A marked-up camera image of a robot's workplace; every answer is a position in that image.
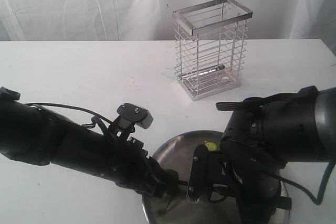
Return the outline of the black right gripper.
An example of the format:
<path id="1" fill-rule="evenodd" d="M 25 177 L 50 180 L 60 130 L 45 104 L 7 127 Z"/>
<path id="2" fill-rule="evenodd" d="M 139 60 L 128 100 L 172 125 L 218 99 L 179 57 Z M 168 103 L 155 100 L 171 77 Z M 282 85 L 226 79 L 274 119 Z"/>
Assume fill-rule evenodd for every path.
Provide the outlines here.
<path id="1" fill-rule="evenodd" d="M 234 198 L 241 223 L 289 222 L 291 198 L 280 180 L 252 172 L 240 176 L 220 151 L 208 152 L 206 176 L 208 201 Z"/>

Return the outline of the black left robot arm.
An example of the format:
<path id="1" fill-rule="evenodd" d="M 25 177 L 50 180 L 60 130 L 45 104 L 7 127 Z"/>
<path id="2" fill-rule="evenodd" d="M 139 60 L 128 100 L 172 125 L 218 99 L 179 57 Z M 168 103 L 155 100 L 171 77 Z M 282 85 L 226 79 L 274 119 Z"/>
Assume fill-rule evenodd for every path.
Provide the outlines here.
<path id="1" fill-rule="evenodd" d="M 18 92 L 1 88 L 1 154 L 36 166 L 55 164 L 114 182 L 141 195 L 162 198 L 178 189 L 178 173 L 162 168 L 132 136 L 149 128 L 150 112 L 124 103 L 113 121 L 92 112 L 77 124 L 50 103 L 20 103 Z"/>

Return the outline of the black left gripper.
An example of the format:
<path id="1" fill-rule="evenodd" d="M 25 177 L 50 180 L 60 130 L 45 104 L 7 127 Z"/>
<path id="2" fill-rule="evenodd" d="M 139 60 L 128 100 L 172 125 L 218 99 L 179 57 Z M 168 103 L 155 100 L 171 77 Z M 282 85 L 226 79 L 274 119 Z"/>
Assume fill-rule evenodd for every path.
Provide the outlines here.
<path id="1" fill-rule="evenodd" d="M 166 169 L 143 149 L 143 143 L 117 137 L 111 157 L 110 179 L 119 187 L 140 195 L 162 198 L 170 180 Z"/>

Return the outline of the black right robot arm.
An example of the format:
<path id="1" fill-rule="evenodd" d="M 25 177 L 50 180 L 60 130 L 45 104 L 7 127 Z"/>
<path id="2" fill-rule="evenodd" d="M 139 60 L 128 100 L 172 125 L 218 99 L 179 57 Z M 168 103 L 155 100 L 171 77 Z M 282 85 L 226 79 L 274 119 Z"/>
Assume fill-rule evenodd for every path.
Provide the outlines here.
<path id="1" fill-rule="evenodd" d="M 296 93 L 218 102 L 232 113 L 220 151 L 226 185 L 235 198 L 241 223 L 268 223 L 278 208 L 290 210 L 282 184 L 303 191 L 320 205 L 335 167 L 335 88 L 315 86 Z M 290 162 L 326 163 L 317 195 L 280 176 Z"/>

